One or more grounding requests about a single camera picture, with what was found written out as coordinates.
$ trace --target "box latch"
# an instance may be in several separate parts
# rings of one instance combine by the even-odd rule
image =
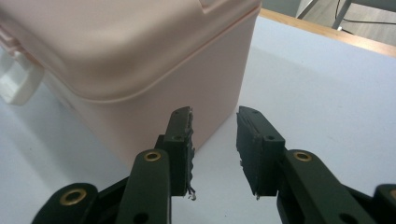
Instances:
[[[24,105],[40,85],[44,68],[1,26],[0,46],[0,95],[7,104]]]

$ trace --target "metal leg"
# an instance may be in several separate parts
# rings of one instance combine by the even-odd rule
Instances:
[[[340,12],[337,15],[337,19],[335,20],[335,22],[332,24],[332,28],[333,29],[338,29],[338,27],[341,24],[341,21],[343,20],[343,18],[345,17],[345,15],[347,14],[347,10],[349,9],[350,5],[352,4],[352,0],[346,0],[345,3],[343,4],[343,7],[341,8]]]

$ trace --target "white table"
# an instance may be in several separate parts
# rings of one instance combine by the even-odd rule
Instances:
[[[258,18],[238,104],[342,183],[369,195],[396,183],[395,58]],[[129,174],[44,86],[23,107],[1,103],[0,116],[2,223],[29,223],[67,184],[101,190]],[[235,137],[232,115],[195,155],[198,199],[174,198],[173,223],[280,223],[276,199],[251,194]]]

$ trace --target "wooden table edge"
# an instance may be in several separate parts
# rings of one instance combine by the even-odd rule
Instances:
[[[308,31],[313,34],[324,35],[329,38],[336,39],[362,49],[368,49],[370,51],[396,58],[396,47],[392,45],[387,45],[357,35],[351,35],[345,32],[336,31],[330,27],[321,26],[309,21],[302,21],[264,8],[262,8],[260,16],[272,21],[278,21]]]

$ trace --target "white tabletop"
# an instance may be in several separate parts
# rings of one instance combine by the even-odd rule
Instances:
[[[258,18],[238,104],[342,183],[369,195],[396,183],[396,59]],[[1,102],[0,127],[2,223],[31,222],[67,184],[101,190],[129,174],[44,86],[25,106]],[[198,199],[173,198],[173,223],[280,223],[276,199],[251,194],[235,141],[233,114],[197,151]]]

